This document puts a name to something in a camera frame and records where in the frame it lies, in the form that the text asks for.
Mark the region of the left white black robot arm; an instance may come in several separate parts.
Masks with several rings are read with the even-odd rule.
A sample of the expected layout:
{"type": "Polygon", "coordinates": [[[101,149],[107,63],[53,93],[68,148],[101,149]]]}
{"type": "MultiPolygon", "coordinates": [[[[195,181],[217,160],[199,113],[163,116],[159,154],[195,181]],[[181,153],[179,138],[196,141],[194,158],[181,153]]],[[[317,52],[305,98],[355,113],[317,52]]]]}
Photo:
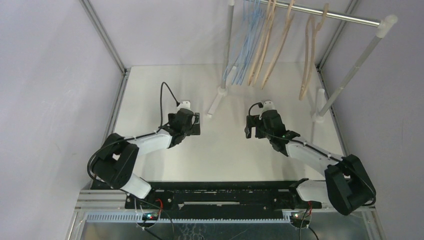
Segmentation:
{"type": "Polygon", "coordinates": [[[134,173],[138,157],[173,148],[186,137],[200,134],[200,113],[181,108],[168,114],[168,123],[152,133],[128,138],[110,134],[90,157],[87,172],[93,180],[134,196],[138,204],[149,209],[155,205],[157,196],[151,191],[151,184],[134,173]]]}

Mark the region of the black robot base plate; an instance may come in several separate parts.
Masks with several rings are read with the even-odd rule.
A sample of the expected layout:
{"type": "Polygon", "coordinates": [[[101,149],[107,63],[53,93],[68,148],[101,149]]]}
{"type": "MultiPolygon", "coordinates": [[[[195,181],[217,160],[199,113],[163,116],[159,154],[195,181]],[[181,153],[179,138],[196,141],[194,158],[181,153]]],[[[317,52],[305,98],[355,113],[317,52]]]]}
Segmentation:
{"type": "Polygon", "coordinates": [[[321,209],[317,201],[304,201],[294,190],[296,181],[153,181],[143,201],[127,196],[126,210],[162,208],[173,220],[268,220],[283,218],[283,211],[321,209]]]}

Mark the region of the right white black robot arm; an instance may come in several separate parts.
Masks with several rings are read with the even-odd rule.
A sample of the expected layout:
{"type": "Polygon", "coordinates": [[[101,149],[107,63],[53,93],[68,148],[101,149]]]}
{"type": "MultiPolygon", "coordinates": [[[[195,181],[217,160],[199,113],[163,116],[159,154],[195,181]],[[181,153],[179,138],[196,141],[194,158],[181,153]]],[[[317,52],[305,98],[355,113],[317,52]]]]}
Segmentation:
{"type": "Polygon", "coordinates": [[[299,133],[286,129],[277,110],[247,114],[244,132],[248,139],[267,139],[276,152],[301,161],[324,177],[323,181],[299,180],[289,194],[293,207],[319,202],[348,216],[360,207],[376,203],[376,189],[356,155],[338,155],[308,142],[299,133]]]}

